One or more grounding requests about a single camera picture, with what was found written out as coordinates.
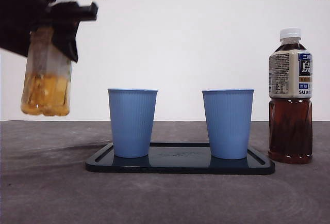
gray table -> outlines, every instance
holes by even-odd
[[[308,165],[272,175],[93,173],[109,122],[1,122],[2,224],[330,223],[330,122]],[[155,122],[153,141],[207,142],[205,122]],[[268,123],[250,145],[266,154]]]

bottle cap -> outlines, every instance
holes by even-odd
[[[301,38],[300,28],[286,28],[280,31],[279,39],[282,40],[288,37],[299,37]]]

blue paper cup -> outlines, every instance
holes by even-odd
[[[108,89],[114,154],[138,158],[148,154],[157,90]]]
[[[202,91],[208,138],[214,157],[246,157],[253,92],[253,89]]]

brown liquid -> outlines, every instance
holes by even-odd
[[[269,102],[269,157],[290,164],[312,158],[312,106],[309,99]]]
[[[26,114],[66,116],[70,82],[62,76],[29,74],[25,77],[21,110]]]

white wall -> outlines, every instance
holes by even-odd
[[[314,120],[330,120],[330,0],[96,2],[77,35],[71,113],[21,113],[26,59],[0,50],[2,120],[109,120],[112,87],[158,89],[155,120],[205,120],[202,89],[254,88],[252,119],[267,120],[268,57],[288,26],[313,53]]]

